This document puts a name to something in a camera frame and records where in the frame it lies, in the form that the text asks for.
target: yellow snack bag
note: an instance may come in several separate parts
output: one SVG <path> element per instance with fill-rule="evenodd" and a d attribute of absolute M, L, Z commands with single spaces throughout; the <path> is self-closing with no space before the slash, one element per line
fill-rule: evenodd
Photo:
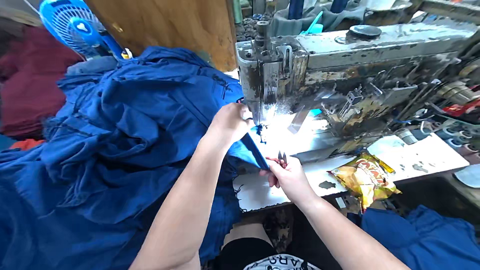
<path fill-rule="evenodd" d="M 368 152 L 361 153 L 349 163 L 329 171 L 352 195 L 359 198 L 364 212 L 377 199 L 385 199 L 393 193 L 401 193 L 393 182 L 388 181 L 390 166 Z"/>

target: fan grille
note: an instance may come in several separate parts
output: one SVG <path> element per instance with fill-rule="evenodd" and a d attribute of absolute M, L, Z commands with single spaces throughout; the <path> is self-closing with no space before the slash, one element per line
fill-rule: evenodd
<path fill-rule="evenodd" d="M 86 20 L 97 31 L 105 30 L 93 13 L 86 8 L 77 7 L 70 4 L 63 4 L 56 7 L 54 16 L 49 21 L 57 32 L 58 36 L 72 49 L 84 54 L 85 56 L 98 55 L 94 48 L 87 45 L 80 34 L 72 28 L 70 19 L 78 17 Z"/>

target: industrial sewing machine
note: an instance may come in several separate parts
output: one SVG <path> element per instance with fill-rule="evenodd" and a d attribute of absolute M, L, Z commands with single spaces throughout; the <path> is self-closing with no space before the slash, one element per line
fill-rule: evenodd
<path fill-rule="evenodd" d="M 367 26 L 236 44 L 244 102 L 262 143 L 303 161 L 368 147 L 478 96 L 458 80 L 477 27 L 450 20 Z"/>

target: wooden cabinet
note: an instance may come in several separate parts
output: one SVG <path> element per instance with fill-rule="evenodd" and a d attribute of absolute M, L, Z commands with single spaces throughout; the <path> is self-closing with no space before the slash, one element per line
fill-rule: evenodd
<path fill-rule="evenodd" d="M 237 67 L 230 0 L 85 0 L 122 47 L 191 49 L 221 71 Z"/>

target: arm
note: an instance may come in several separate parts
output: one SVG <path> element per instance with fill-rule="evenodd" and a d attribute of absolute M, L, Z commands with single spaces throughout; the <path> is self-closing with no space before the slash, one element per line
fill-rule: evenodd
<path fill-rule="evenodd" d="M 280 185 L 287 197 L 305 214 L 320 239 L 344 270 L 409 269 L 377 240 L 318 197 L 308 183 L 300 161 L 289 157 L 283 169 L 268 160 L 270 187 Z"/>
<path fill-rule="evenodd" d="M 173 185 L 130 266 L 136 269 L 200 269 L 202 244 L 222 160 L 253 126 L 248 108 L 228 104 L 217 113 L 190 162 Z"/>

